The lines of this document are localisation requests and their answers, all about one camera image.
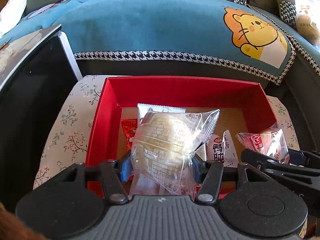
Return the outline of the mooncake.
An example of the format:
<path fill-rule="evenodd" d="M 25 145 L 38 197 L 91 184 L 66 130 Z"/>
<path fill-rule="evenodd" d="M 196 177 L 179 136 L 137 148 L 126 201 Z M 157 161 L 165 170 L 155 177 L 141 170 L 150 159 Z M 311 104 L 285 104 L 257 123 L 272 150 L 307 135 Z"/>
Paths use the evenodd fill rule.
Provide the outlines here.
<path fill-rule="evenodd" d="M 260 133 L 238 133 L 236 138 L 245 149 L 276 159 L 282 164 L 289 163 L 284 132 L 277 122 Z"/>

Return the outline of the white duck snack packet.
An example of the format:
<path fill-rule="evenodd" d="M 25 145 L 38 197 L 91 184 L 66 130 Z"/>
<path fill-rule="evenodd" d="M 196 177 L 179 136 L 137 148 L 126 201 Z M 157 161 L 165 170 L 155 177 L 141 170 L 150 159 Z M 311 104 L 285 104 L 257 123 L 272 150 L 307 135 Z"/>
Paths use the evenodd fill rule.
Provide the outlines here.
<path fill-rule="evenodd" d="M 239 160 L 229 130 L 222 137 L 212 134 L 206 143 L 207 159 L 218 161 L 224 167 L 237 167 Z"/>

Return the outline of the red Trolli candy bag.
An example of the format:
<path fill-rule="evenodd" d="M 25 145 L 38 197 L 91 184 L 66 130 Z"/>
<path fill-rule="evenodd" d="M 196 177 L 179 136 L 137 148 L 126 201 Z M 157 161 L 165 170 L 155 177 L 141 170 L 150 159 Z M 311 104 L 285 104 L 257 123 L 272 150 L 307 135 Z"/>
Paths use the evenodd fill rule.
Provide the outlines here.
<path fill-rule="evenodd" d="M 126 151 L 129 151 L 132 148 L 133 138 L 138 127 L 138 120 L 122 119 L 121 127 L 126 138 Z"/>

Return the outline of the round bread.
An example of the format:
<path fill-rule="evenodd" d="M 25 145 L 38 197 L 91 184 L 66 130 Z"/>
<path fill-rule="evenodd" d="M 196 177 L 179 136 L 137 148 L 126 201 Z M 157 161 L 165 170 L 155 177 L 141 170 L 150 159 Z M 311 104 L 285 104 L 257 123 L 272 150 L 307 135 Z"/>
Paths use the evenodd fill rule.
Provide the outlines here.
<path fill-rule="evenodd" d="M 215 129 L 220 110 L 163 113 L 149 110 L 137 128 L 131 149 L 135 195 L 190 195 L 196 182 L 192 159 Z"/>

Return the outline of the silver Weilong snack packet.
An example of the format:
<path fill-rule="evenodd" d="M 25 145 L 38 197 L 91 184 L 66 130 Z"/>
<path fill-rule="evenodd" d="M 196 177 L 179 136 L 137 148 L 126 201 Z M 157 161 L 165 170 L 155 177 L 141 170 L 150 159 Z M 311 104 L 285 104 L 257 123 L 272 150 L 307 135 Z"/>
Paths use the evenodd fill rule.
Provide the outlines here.
<path fill-rule="evenodd" d="M 154 112 L 163 113 L 185 113 L 185 108 L 171 107 L 171 106 L 161 106 L 161 105 L 150 105 L 145 103 L 138 103 L 138 124 L 143 122 L 144 116 L 149 110 Z"/>

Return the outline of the red cardboard box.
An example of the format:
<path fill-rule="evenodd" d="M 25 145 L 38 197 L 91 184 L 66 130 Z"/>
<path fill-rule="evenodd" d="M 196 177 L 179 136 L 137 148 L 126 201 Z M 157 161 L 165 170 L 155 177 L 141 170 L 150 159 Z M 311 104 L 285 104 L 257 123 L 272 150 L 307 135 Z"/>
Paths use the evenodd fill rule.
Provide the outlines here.
<path fill-rule="evenodd" d="M 157 185 L 142 194 L 195 191 L 195 150 L 222 131 L 261 132 L 276 123 L 258 83 L 207 77 L 128 76 L 105 80 L 86 165 L 129 153 L 132 174 Z"/>

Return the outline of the floral tablecloth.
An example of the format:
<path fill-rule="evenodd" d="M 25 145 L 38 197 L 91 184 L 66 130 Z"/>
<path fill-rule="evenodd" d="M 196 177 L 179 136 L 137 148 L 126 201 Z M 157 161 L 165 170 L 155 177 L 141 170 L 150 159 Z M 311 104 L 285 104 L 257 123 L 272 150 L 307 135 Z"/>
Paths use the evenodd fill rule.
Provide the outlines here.
<path fill-rule="evenodd" d="M 138 103 L 219 108 L 220 126 L 237 132 L 259 132 L 276 122 L 261 85 L 253 82 L 182 76 L 87 76 L 72 89 L 60 111 L 41 157 L 35 179 L 39 187 L 68 165 L 91 165 L 125 150 L 120 114 Z M 63 120 L 69 115 L 69 121 Z M 80 239 L 243 239 L 223 223 L 211 207 L 188 197 L 137 197 L 114 207 L 103 221 Z"/>

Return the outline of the black side table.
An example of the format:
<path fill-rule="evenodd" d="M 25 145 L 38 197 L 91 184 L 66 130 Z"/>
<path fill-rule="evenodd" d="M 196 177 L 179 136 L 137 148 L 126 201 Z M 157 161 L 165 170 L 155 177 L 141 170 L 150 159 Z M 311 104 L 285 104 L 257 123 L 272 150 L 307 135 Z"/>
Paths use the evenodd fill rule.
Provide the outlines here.
<path fill-rule="evenodd" d="M 8 211 L 33 189 L 48 134 L 81 78 L 61 25 L 1 48 L 1 203 Z"/>

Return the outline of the white printed plastic bag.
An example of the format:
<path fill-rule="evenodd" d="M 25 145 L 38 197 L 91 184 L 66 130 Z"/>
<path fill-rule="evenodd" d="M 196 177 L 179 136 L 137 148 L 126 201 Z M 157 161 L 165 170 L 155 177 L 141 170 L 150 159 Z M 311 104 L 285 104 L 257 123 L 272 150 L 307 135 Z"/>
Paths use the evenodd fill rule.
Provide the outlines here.
<path fill-rule="evenodd" d="M 319 0 L 295 0 L 298 33 L 319 50 Z"/>

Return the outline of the blue lion sofa cover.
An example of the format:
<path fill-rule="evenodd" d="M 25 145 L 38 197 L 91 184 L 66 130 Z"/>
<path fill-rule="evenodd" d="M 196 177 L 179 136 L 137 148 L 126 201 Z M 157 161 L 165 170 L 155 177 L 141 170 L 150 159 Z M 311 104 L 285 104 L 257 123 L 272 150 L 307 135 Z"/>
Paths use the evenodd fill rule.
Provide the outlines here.
<path fill-rule="evenodd" d="M 287 42 L 276 42 L 262 57 L 241 48 L 245 26 L 236 16 L 252 16 L 274 27 Z M 297 56 L 319 74 L 319 52 L 275 16 L 226 0 L 66 0 L 20 20 L 1 41 L 61 25 L 79 60 L 169 60 L 212 64 L 280 84 Z"/>

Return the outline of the white cloth on sofa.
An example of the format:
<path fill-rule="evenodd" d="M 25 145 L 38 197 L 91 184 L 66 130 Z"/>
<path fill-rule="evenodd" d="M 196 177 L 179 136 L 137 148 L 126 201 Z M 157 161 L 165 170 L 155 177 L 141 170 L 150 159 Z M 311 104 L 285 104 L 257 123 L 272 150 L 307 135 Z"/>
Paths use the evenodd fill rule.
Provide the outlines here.
<path fill-rule="evenodd" d="M 1 10 L 0 17 L 0 34 L 11 31 L 22 18 L 22 15 L 27 6 L 27 0 L 9 0 L 5 7 Z"/>

